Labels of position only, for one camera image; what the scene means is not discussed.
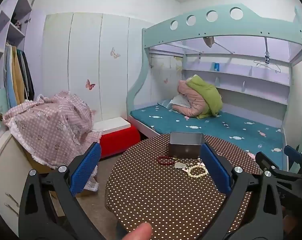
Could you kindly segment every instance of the brown tablecloth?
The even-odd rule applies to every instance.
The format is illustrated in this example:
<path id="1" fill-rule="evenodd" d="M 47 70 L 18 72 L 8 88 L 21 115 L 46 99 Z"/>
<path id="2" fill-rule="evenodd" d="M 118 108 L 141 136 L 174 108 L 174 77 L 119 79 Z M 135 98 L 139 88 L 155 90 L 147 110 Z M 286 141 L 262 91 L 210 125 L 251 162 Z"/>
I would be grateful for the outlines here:
<path id="1" fill-rule="evenodd" d="M 233 166 L 261 174 L 245 151 L 216 137 L 204 138 Z M 169 139 L 169 134 L 149 138 L 119 158 L 106 185 L 105 204 L 128 232 L 146 221 L 153 227 L 152 239 L 196 239 L 218 211 L 225 195 L 218 192 L 209 175 L 194 179 L 173 165 L 159 165 L 156 158 L 167 155 Z M 251 193 L 246 193 L 230 231 L 239 226 L 250 196 Z"/>

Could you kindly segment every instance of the teal bed sheet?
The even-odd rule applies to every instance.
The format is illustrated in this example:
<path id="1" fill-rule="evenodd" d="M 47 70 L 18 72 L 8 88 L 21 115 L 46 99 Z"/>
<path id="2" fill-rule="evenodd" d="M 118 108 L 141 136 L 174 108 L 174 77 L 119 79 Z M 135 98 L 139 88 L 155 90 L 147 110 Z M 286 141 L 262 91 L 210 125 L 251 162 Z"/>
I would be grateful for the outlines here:
<path id="1" fill-rule="evenodd" d="M 217 117 L 197 119 L 169 110 L 161 105 L 134 110 L 131 115 L 159 134 L 170 132 L 199 132 L 215 136 L 235 144 L 242 150 L 256 154 L 261 151 L 283 168 L 283 149 L 281 130 L 254 122 L 226 112 Z"/>

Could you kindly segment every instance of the red butterfly sticker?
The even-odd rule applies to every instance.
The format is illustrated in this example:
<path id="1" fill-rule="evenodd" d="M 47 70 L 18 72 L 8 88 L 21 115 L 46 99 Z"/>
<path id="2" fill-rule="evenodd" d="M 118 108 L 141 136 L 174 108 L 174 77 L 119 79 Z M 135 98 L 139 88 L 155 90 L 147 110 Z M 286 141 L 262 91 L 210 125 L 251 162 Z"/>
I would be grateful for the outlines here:
<path id="1" fill-rule="evenodd" d="M 95 86 L 95 84 L 91 84 L 91 85 L 90 85 L 90 81 L 89 81 L 89 79 L 88 79 L 87 82 L 86 82 L 85 87 L 88 88 L 89 90 L 92 90 L 92 88 L 94 88 L 94 86 Z"/>

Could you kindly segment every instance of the black garment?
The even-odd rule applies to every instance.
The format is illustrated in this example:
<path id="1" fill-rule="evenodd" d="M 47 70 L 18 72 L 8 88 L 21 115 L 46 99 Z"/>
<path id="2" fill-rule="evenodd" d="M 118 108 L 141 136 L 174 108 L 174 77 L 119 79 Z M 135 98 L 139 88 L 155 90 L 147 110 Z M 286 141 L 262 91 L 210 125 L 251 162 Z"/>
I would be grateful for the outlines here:
<path id="1" fill-rule="evenodd" d="M 28 86 L 29 86 L 29 100 L 34 100 L 34 88 L 33 88 L 32 78 L 31 78 L 29 65 L 26 60 L 24 51 L 22 52 L 22 56 L 23 56 L 23 60 L 24 60 L 25 71 L 26 71 L 27 81 L 28 81 Z"/>
<path id="2" fill-rule="evenodd" d="M 24 71 L 23 71 L 23 66 L 22 66 L 22 59 L 21 59 L 21 54 L 20 54 L 20 50 L 17 49 L 16 50 L 16 54 L 17 54 L 17 59 L 19 60 L 19 65 L 20 65 L 20 70 L 21 70 L 21 74 L 22 74 L 22 78 L 23 78 L 23 83 L 24 83 L 24 87 L 25 87 L 25 90 L 24 90 L 24 99 L 29 99 L 27 94 L 26 94 L 26 82 L 27 82 L 27 77 L 24 76 Z"/>

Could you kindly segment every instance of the teal bed frame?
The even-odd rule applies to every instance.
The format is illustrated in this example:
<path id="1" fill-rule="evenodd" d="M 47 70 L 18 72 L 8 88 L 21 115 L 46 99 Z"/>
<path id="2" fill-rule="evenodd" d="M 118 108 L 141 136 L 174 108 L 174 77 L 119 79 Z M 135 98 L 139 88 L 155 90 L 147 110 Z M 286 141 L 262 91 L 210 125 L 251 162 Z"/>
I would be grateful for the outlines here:
<path id="1" fill-rule="evenodd" d="M 243 17 L 240 20 L 231 18 L 231 11 L 234 8 L 242 10 Z M 211 11 L 215 11 L 218 14 L 218 18 L 214 22 L 207 20 L 207 15 Z M 150 28 L 143 29 L 142 68 L 138 79 L 127 94 L 127 114 L 129 115 L 134 110 L 134 97 L 146 80 L 149 70 L 148 56 L 150 47 L 174 41 L 225 35 L 261 36 L 291 41 L 302 45 L 302 13 L 300 8 L 295 7 L 295 14 L 297 20 L 288 22 L 260 17 L 243 4 L 218 5 L 185 13 Z M 196 17 L 196 22 L 192 26 L 187 24 L 187 19 L 190 16 Z M 174 21 L 178 22 L 178 27 L 172 30 L 171 24 Z M 302 136 L 299 150 L 302 152 Z M 292 171 L 297 171 L 298 166 L 296 165 L 295 163 L 291 169 Z"/>

